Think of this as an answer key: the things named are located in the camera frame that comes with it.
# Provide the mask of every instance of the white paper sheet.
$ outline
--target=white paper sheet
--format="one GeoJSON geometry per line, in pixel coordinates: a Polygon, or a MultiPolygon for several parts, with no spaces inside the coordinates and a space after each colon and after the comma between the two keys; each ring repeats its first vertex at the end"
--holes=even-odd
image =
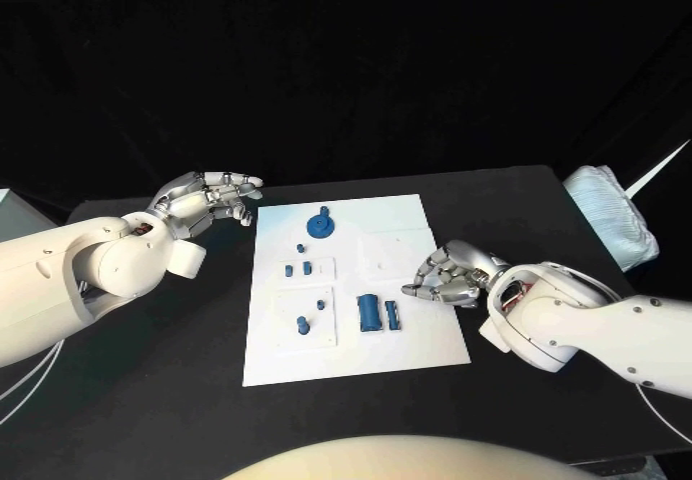
{"type": "Polygon", "coordinates": [[[260,208],[244,386],[470,363],[455,308],[401,293],[436,248],[419,195],[260,208]],[[306,229],[321,206],[336,225],[326,239],[306,229]],[[381,332],[361,332],[367,293],[380,297],[381,332]],[[323,311],[316,295],[329,298],[323,311]],[[401,331],[388,328],[387,300],[397,302],[401,331]],[[306,336],[297,312],[312,324],[306,336]]]}

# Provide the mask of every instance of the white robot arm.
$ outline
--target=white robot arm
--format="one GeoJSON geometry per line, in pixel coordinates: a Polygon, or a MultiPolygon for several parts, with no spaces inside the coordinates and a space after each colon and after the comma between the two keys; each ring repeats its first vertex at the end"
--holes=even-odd
{"type": "Polygon", "coordinates": [[[96,218],[0,243],[0,367],[25,359],[149,293],[166,270],[195,278],[205,249],[186,241],[214,219],[244,226],[241,197],[263,181],[237,173],[189,173],[145,212],[96,218]]]}
{"type": "Polygon", "coordinates": [[[628,381],[692,398],[691,303],[642,295],[620,300],[576,270],[550,262],[509,267],[459,240],[429,257],[403,291],[475,306],[481,288],[491,315],[481,333],[504,352],[557,372],[584,350],[628,381]],[[443,284],[421,287],[436,268],[443,284]]]}

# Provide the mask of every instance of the black table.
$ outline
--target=black table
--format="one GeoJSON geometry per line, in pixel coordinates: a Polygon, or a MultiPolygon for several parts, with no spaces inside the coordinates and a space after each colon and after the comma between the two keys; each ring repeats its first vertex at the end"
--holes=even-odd
{"type": "MultiPolygon", "coordinates": [[[[264,193],[261,205],[420,193],[440,244],[462,238],[512,263],[550,259],[633,293],[547,167],[264,193]]],[[[148,202],[86,203],[71,220],[148,202]]],[[[243,388],[254,228],[217,222],[199,243],[198,279],[169,274],[67,340],[37,398],[0,427],[8,478],[215,479],[296,447],[371,434],[463,437],[567,462],[685,448],[632,384],[589,355],[551,374],[504,354],[478,333],[485,309],[457,310],[470,365],[243,388]]],[[[692,431],[690,401],[652,398],[692,431]]]]}

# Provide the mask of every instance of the white cloth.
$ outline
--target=white cloth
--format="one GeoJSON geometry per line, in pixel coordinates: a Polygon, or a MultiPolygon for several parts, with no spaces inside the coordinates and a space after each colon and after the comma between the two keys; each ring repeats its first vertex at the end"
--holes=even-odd
{"type": "Polygon", "coordinates": [[[579,168],[564,185],[623,271],[656,258],[656,238],[610,168],[579,168]]]}

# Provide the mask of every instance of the blue knob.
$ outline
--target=blue knob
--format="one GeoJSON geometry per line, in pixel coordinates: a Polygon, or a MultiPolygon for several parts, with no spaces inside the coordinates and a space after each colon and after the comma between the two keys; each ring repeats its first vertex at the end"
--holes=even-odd
{"type": "Polygon", "coordinates": [[[310,332],[310,324],[308,323],[306,317],[299,317],[299,333],[308,335],[310,332]]]}
{"type": "Polygon", "coordinates": [[[321,207],[321,214],[308,221],[308,233],[313,238],[328,238],[335,231],[335,221],[329,216],[329,208],[321,207]]]}

